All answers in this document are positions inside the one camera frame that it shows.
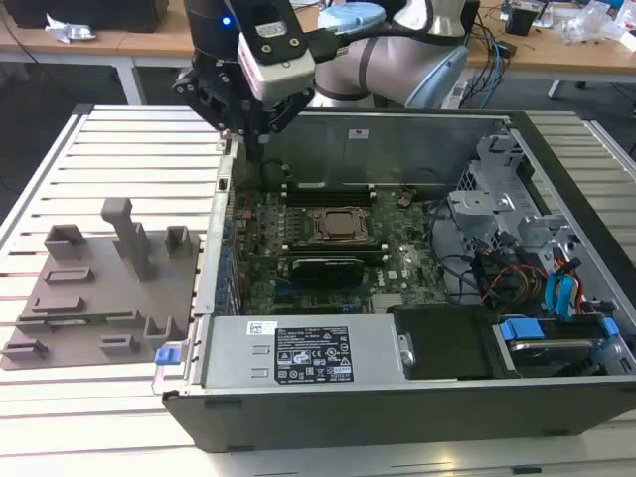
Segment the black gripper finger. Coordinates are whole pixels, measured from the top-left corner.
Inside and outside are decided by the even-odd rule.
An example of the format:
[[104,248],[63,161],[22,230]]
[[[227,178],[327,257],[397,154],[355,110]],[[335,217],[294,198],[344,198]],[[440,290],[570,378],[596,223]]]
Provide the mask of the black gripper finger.
[[257,133],[257,143],[265,144],[270,136],[282,132],[314,98],[313,90],[303,90],[288,98],[265,103],[261,112],[261,128]]
[[251,91],[227,72],[204,78],[194,68],[183,71],[172,90],[201,118],[225,135],[235,135],[250,160],[261,158],[260,106]]

